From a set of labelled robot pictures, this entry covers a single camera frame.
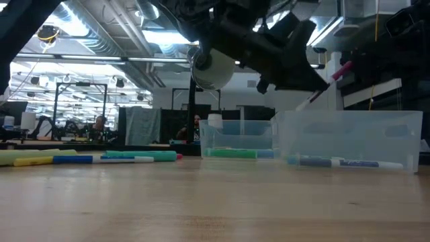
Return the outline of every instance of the transparent plastic box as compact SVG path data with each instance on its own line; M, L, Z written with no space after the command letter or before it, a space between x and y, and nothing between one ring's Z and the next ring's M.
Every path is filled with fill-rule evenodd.
M285 111L272 118L276 159L290 165L418 171L422 112Z
M203 158L273 159L270 121L200 121Z

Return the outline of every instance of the blue marker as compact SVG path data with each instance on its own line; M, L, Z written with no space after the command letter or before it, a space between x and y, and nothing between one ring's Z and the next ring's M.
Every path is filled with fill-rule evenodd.
M403 169L403 165L400 163L384 162L384 161L359 161L359 160L348 160L338 157L317 157L317 156L291 156L287 158L289 165L304 165L311 167L369 167L369 168L380 168L380 169Z
M152 163L153 157L108 157L92 155L55 156L53 164Z

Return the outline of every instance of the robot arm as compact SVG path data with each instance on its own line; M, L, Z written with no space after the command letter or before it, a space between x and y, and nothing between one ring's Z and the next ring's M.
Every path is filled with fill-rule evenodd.
M298 0L319 5L319 0ZM204 70L216 49L261 74L259 91L269 83L277 89L325 90L327 83L310 67L306 44L316 25L300 21L293 13L270 30L265 20L273 6L262 0L152 0L189 41L199 40L196 68ZM261 28L254 32L257 22Z

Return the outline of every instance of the table surface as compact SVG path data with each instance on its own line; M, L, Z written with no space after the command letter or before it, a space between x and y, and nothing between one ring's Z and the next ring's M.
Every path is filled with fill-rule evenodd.
M430 172L189 157L4 167L0 241L430 241Z

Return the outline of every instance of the pipe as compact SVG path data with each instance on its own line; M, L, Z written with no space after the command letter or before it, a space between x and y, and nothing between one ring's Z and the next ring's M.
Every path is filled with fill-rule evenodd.
M69 28L85 26L88 29L86 37L90 40L78 40L83 46L100 56L125 56L126 53L118 46L112 37L100 26L99 22L77 0L62 2L52 14ZM116 66L127 73L133 83L143 89L152 89L154 83L146 73L143 73L132 63Z
M152 56L153 53L151 51L151 47L149 46L149 43L146 41L146 38L143 36L143 33L141 30L138 30L134 22L130 19L130 16L126 13L126 10L118 3L118 0L110 0L115 8L118 10L118 13L121 14L121 16L126 20L128 26L132 29L134 34L136 34L139 41L142 43L142 45L146 48L147 55Z

